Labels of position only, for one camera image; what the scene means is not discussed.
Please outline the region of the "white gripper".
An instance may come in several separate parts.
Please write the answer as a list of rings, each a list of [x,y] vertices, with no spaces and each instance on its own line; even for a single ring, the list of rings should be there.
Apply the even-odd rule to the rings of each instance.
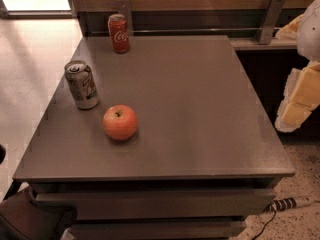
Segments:
[[[275,127],[289,133],[300,128],[320,105],[320,0],[314,0],[303,15],[279,29],[279,40],[296,40],[298,53],[310,60],[302,70],[293,68],[284,88]]]

